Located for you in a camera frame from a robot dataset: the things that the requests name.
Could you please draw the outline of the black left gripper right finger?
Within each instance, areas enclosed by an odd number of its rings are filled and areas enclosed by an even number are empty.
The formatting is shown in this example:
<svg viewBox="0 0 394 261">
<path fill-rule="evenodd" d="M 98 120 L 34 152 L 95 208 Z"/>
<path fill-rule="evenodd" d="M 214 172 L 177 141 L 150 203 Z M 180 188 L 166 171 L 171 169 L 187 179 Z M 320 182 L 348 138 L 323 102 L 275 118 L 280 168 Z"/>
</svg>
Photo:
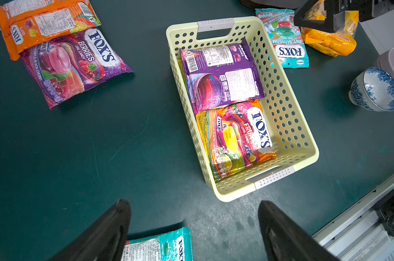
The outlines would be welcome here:
<svg viewBox="0 0 394 261">
<path fill-rule="evenodd" d="M 270 261 L 336 261 L 289 216 L 271 201 L 258 208 L 261 234 Z"/>
</svg>

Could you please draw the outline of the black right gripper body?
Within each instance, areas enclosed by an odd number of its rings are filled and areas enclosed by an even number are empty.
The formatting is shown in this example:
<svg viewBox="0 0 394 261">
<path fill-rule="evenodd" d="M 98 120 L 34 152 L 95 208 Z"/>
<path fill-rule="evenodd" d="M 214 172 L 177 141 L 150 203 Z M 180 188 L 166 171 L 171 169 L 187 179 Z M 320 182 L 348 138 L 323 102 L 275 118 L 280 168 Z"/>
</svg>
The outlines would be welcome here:
<svg viewBox="0 0 394 261">
<path fill-rule="evenodd" d="M 394 1 L 324 1 L 325 20 L 312 20 L 307 13 L 318 3 L 305 1 L 294 13 L 294 24 L 298 27 L 312 28 L 328 33 L 335 33 L 344 28 L 345 14 L 358 11 L 359 21 L 368 21 L 394 10 Z"/>
</svg>

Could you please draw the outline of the purple candy bag back side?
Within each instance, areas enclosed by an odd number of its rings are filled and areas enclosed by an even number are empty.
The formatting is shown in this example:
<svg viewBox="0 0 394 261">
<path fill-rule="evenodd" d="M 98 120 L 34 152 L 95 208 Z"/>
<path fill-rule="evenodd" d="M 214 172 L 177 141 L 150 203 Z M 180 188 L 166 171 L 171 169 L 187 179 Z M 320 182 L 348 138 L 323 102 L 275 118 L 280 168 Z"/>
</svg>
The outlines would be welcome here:
<svg viewBox="0 0 394 261">
<path fill-rule="evenodd" d="M 194 114 L 265 97 L 246 39 L 239 44 L 182 50 L 181 60 Z"/>
</svg>

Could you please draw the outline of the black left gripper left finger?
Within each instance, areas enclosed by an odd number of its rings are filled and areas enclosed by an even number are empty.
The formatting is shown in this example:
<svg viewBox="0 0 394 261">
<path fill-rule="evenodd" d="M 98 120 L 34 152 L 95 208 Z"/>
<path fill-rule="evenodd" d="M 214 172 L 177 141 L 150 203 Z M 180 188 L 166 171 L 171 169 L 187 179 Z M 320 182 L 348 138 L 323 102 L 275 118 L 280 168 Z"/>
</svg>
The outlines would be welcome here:
<svg viewBox="0 0 394 261">
<path fill-rule="evenodd" d="M 51 261 L 120 261 L 127 241 L 131 206 L 118 200 Z"/>
</svg>

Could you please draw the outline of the pale green plastic basket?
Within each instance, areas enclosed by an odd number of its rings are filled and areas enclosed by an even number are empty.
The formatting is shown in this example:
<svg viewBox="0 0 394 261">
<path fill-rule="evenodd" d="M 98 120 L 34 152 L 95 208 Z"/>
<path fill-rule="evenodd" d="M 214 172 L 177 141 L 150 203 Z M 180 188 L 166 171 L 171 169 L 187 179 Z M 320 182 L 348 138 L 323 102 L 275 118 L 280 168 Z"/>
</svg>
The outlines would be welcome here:
<svg viewBox="0 0 394 261">
<path fill-rule="evenodd" d="M 254 16 L 224 18 L 169 26 L 166 37 L 170 66 L 198 155 L 205 183 L 223 202 L 231 202 L 285 178 L 313 163 L 319 150 L 263 22 Z M 181 51 L 214 47 L 245 39 L 266 92 L 260 104 L 277 158 L 257 164 L 233 176 L 215 181 L 203 149 L 195 115 L 181 75 Z"/>
</svg>

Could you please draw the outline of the Fox's fruits candy bag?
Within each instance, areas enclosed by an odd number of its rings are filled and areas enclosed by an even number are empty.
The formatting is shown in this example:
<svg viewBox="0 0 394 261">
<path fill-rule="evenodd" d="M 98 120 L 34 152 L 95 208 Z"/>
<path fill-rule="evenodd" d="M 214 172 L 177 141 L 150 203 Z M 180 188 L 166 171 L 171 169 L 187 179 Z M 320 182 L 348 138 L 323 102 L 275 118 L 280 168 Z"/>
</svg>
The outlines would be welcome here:
<svg viewBox="0 0 394 261">
<path fill-rule="evenodd" d="M 277 158 L 260 100 L 200 112 L 196 122 L 216 182 Z"/>
</svg>

